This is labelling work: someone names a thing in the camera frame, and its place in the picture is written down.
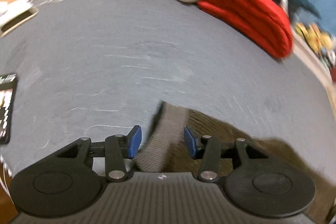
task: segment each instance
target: gray table surface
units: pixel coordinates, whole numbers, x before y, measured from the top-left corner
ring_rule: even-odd
[[[0,147],[14,173],[82,136],[103,141],[139,124],[145,140],[165,100],[253,137],[283,139],[336,180],[335,118],[320,82],[296,56],[278,63],[194,5],[41,6],[0,40],[0,72],[20,77],[11,142]]]

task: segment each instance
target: ribbed gray panel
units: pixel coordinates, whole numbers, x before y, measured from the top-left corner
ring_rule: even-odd
[[[313,224],[305,215],[262,219],[230,204],[214,184],[202,183],[191,173],[135,173],[122,183],[108,185],[88,209],[58,219],[20,214],[11,223],[24,224]]]

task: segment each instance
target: folded red cloth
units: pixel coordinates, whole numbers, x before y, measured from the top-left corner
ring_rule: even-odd
[[[198,6],[245,34],[274,58],[286,57],[292,50],[288,16],[272,0],[200,0]]]

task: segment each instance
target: black phone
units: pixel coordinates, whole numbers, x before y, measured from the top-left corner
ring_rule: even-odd
[[[0,76],[0,144],[9,143],[11,139],[11,118],[16,86],[16,74]]]

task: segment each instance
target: brown folded cloth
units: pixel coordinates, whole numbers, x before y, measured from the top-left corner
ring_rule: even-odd
[[[196,175],[201,160],[192,160],[184,145],[183,131],[187,125],[197,133],[214,136],[221,142],[233,143],[237,138],[254,141],[266,151],[303,170],[316,184],[316,196],[306,214],[318,224],[327,223],[327,214],[336,197],[336,186],[308,167],[293,148],[281,140],[253,139],[229,123],[196,110],[162,102],[153,118],[150,139],[136,157],[138,167],[144,172],[192,172]],[[232,170],[231,160],[222,159],[219,174],[225,176]]]

